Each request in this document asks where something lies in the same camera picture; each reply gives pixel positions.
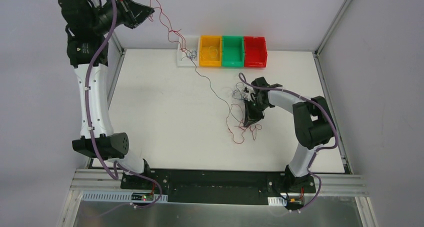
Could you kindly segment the electronics board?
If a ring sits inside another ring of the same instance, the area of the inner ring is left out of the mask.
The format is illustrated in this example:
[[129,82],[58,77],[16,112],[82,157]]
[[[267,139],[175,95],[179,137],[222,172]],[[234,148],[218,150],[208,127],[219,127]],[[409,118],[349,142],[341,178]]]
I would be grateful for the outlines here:
[[303,208],[304,205],[305,205],[305,202],[303,198],[291,198],[287,201],[287,204],[285,207],[288,210],[295,211],[295,210],[299,210]]
[[130,199],[135,203],[151,203],[155,200],[155,195],[150,192],[133,192],[130,196]]

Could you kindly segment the right electronics board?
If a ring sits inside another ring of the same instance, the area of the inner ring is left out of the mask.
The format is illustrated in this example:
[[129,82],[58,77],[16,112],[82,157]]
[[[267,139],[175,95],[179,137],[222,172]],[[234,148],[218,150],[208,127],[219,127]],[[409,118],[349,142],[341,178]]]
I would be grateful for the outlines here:
[[304,205],[305,205],[305,202],[303,198],[291,198],[287,201],[287,204],[285,207],[288,210],[295,211],[295,210],[299,210],[303,208]]

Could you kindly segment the red plastic bin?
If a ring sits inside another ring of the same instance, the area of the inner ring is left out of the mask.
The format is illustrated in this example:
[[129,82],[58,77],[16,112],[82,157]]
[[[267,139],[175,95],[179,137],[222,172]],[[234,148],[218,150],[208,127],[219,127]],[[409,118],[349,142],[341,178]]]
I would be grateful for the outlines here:
[[244,36],[244,66],[246,68],[265,68],[268,52],[263,36]]

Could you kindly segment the white plastic bin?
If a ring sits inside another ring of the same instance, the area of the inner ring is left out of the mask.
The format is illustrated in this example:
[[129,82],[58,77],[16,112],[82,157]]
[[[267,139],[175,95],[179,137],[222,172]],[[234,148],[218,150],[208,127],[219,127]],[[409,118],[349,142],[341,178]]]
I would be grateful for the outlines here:
[[198,67],[200,57],[200,36],[188,35],[178,39],[176,49],[177,67]]

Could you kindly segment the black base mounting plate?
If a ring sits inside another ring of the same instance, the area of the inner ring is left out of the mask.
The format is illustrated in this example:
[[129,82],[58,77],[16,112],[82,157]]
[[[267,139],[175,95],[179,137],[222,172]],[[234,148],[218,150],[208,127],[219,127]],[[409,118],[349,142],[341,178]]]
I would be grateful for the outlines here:
[[120,187],[162,194],[169,203],[266,205],[268,198],[315,194],[312,176],[295,180],[284,172],[152,169],[146,179],[123,174]]

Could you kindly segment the green plastic bin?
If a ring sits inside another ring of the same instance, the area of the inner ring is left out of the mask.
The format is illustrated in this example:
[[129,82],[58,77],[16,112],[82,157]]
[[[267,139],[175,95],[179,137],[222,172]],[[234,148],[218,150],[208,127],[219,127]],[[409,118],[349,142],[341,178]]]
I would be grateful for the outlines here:
[[242,68],[245,64],[243,36],[222,36],[222,66]]

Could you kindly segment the left electronics board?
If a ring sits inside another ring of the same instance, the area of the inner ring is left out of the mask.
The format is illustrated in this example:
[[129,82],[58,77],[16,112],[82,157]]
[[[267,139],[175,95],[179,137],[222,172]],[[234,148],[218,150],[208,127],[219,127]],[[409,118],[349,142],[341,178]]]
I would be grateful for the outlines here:
[[150,192],[133,192],[130,196],[130,199],[135,203],[151,203],[155,200],[155,195]]

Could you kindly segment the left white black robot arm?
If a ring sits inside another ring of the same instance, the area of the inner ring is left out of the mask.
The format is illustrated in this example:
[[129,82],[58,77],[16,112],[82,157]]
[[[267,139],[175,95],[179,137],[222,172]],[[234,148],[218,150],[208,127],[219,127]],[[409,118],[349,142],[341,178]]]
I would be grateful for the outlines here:
[[130,150],[126,133],[113,129],[108,106],[108,45],[116,27],[134,29],[154,10],[133,0],[105,0],[95,5],[91,0],[58,0],[66,21],[66,53],[76,74],[81,102],[81,129],[72,141],[75,152],[96,158],[101,165],[113,164],[107,173],[118,178],[118,169],[133,175],[140,189],[152,185],[146,160]]

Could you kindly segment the orange plastic bin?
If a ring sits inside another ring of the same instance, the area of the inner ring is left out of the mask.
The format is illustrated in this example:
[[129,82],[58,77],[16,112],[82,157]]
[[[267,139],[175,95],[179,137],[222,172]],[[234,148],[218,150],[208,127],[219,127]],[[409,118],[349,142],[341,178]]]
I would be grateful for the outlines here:
[[222,66],[222,36],[200,36],[199,65],[208,68]]

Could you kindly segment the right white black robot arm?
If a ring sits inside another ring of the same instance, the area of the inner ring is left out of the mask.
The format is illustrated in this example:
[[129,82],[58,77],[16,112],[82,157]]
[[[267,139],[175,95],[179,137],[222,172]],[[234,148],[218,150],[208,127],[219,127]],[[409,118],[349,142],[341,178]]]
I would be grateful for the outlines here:
[[284,170],[282,191],[313,193],[315,182],[310,173],[311,166],[321,150],[328,150],[331,139],[335,149],[339,140],[330,114],[328,103],[323,96],[304,97],[284,89],[281,84],[268,84],[264,77],[247,83],[241,91],[244,102],[245,128],[265,117],[267,108],[279,107],[293,116],[294,132],[298,145],[295,154]]

